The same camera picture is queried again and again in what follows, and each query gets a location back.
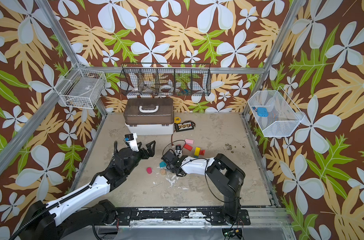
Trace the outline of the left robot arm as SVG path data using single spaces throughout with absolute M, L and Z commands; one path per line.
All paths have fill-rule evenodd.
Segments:
M 99 202 L 92 208 L 82 208 L 93 200 L 112 192 L 122 185 L 141 160 L 155 155 L 156 142 L 152 141 L 138 150 L 130 146 L 114 150 L 107 168 L 96 173 L 91 182 L 54 201 L 34 203 L 11 240 L 60 240 L 88 225 L 112 220 L 116 207 L 109 201 Z

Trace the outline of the red rectangular block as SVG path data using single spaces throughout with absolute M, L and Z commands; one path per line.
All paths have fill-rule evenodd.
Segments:
M 184 149 L 188 150 L 188 151 L 191 151 L 193 149 L 192 146 L 188 145 L 188 144 L 185 144 L 184 145 Z

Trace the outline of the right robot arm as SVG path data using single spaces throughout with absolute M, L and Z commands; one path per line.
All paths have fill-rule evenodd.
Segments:
M 202 175 L 205 180 L 211 180 L 217 190 L 223 195 L 222 215 L 229 224 L 238 220 L 241 209 L 240 193 L 244 184 L 245 172 L 223 154 L 213 158 L 195 158 L 185 155 L 177 156 L 168 150 L 162 156 L 167 169 L 179 177 L 189 174 Z

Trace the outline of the yellow rectangular block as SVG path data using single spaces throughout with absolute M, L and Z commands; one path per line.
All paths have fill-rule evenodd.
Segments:
M 200 148 L 199 147 L 196 147 L 195 148 L 195 151 L 194 151 L 194 156 L 199 156 L 200 155 Z

